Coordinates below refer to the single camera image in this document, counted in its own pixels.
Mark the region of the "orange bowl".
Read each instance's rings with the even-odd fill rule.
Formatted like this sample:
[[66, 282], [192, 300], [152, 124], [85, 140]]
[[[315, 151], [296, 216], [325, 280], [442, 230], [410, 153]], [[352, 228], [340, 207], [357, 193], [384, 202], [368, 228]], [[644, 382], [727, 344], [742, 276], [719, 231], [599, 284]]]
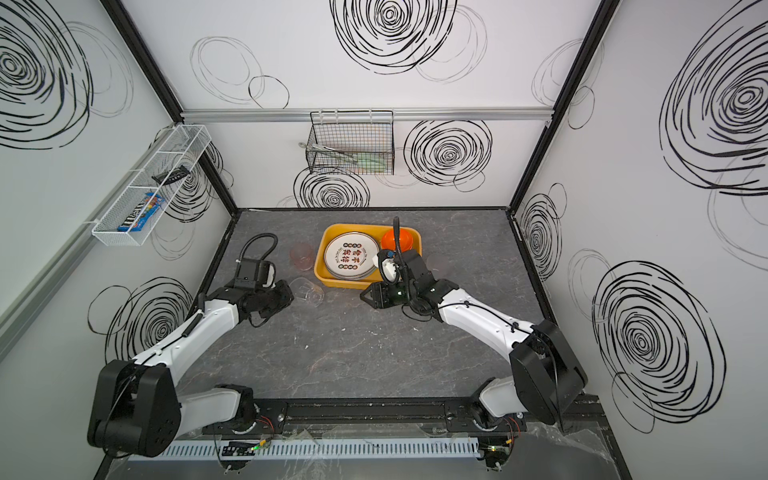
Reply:
[[[402, 252], [413, 250], [417, 247], [417, 239], [415, 233], [409, 228], [401, 228], [399, 230], [399, 245]], [[396, 250], [395, 230], [393, 228], [388, 229], [380, 240], [380, 247], [383, 250]]]

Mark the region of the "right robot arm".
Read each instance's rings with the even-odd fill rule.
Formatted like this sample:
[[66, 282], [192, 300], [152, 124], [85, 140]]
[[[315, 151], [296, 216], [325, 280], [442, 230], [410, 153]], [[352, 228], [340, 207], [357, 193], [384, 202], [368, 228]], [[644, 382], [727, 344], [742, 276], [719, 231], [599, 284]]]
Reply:
[[378, 310], [399, 307], [412, 320], [456, 327], [509, 363], [509, 376], [487, 380], [471, 396], [470, 412], [479, 428], [489, 431], [507, 417], [526, 413], [548, 425], [562, 422], [588, 377], [555, 323], [524, 321], [482, 303], [458, 284], [435, 278], [413, 250], [384, 250], [377, 262], [382, 280], [362, 292], [364, 302]]

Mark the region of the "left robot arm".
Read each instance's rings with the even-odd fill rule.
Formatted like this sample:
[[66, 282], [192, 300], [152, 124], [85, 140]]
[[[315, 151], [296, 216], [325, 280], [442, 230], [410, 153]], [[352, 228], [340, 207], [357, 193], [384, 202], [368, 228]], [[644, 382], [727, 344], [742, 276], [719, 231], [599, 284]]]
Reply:
[[130, 360], [113, 360], [102, 368], [88, 444], [110, 457], [156, 457], [179, 436], [211, 424], [250, 427], [257, 417], [252, 388], [218, 384], [179, 395], [177, 385], [225, 333], [243, 322], [262, 326], [292, 300], [273, 262], [238, 261], [234, 278], [210, 295], [199, 295], [196, 311], [168, 337]]

